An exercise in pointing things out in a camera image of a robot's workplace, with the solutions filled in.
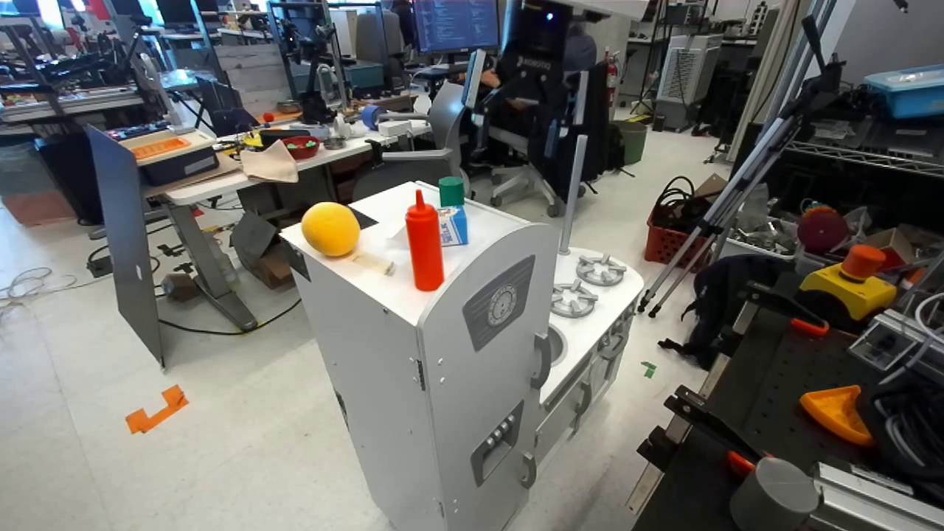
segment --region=computer monitor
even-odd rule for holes
[[[530,58],[562,58],[572,8],[544,3],[524,5],[513,30],[513,50]]]
[[[500,37],[499,0],[413,0],[422,52],[496,50]]]
[[[156,0],[156,8],[164,22],[196,22],[195,5],[187,0]]]

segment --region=orange object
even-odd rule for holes
[[[164,407],[159,412],[146,415],[143,410],[136,410],[124,415],[128,434],[146,434],[187,403],[179,385],[168,385],[162,396]]]
[[[813,325],[813,322],[805,322],[805,317],[791,317],[791,326],[805,334],[805,335],[813,335],[813,340],[829,335],[829,322]]]
[[[422,201],[422,188],[415,188],[415,204],[406,213],[406,236],[415,289],[437,291],[441,286],[438,213]]]
[[[872,446],[875,438],[856,410],[859,396],[862,396],[862,385],[835,385],[835,390],[803,391],[800,403],[829,434],[851,446]]]
[[[882,247],[872,245],[851,245],[841,275],[851,284],[863,284],[867,276],[875,276],[884,269],[887,255]]]
[[[156,137],[156,142],[146,142],[146,145],[136,145],[128,152],[136,157],[136,163],[146,163],[146,160],[156,160],[156,157],[168,157],[174,151],[184,146],[184,137],[179,136],[164,136],[164,137]]]
[[[738,455],[738,452],[729,452],[726,463],[741,477],[745,477],[754,469],[754,463],[749,458]]]
[[[322,201],[301,219],[301,232],[328,258],[342,258],[357,250],[360,223],[345,204]]]

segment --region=wall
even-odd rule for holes
[[[892,0],[859,0],[836,42],[836,56],[847,61],[847,78],[859,81],[872,71],[944,64],[940,48],[940,0],[907,0],[907,15],[900,15]]]

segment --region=gray panel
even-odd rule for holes
[[[493,286],[496,276],[528,258],[534,258],[534,275],[521,301],[524,312],[474,350],[459,306],[481,286]],[[516,435],[509,447],[500,447],[481,486],[474,483],[472,455],[516,403],[524,400],[519,434],[534,434],[543,415],[530,385],[537,371],[534,335],[547,334],[553,261],[556,236],[552,230],[524,226],[509,232],[449,284],[422,325],[449,528],[500,528],[521,500],[519,474],[530,435]]]
[[[500,329],[506,329],[524,312],[530,275],[534,275],[534,255],[506,269],[500,276],[496,276],[490,286],[484,286],[463,306],[474,350],[490,344]]]
[[[87,145],[112,253],[118,312],[164,366],[139,164],[128,151],[97,130],[87,130]]]
[[[419,382],[419,329],[382,312],[351,284],[307,258],[295,286],[316,329],[360,469],[394,528],[446,528],[428,391]]]

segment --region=red object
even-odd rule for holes
[[[811,335],[811,340],[822,340],[829,335],[829,322],[805,322],[805,317],[791,317],[791,326]]]
[[[729,452],[726,459],[729,459],[729,469],[741,477],[745,477],[754,469],[754,463],[738,452]]]
[[[863,284],[867,276],[875,276],[887,261],[887,253],[872,245],[851,245],[841,275],[851,284]]]
[[[105,0],[86,0],[86,12],[92,12],[97,21],[109,21],[109,5]]]
[[[406,213],[406,236],[415,289],[437,291],[441,286],[438,213],[422,201],[422,188],[415,188],[415,204]]]
[[[795,236],[805,250],[829,253],[848,236],[848,223],[831,205],[807,205],[800,219]]]
[[[679,230],[676,223],[690,198],[692,198],[692,182],[687,177],[671,177],[661,188],[646,222],[649,223],[646,247],[643,247],[646,261],[671,261],[671,255],[682,250],[690,232]],[[704,247],[704,241],[707,239],[695,239],[682,255],[679,269],[685,269],[695,255],[695,250]],[[698,270],[704,266],[707,266],[707,253],[701,253],[692,269]]]
[[[317,152],[316,136],[288,136],[288,137],[282,137],[282,145],[292,152],[292,160],[310,160]]]

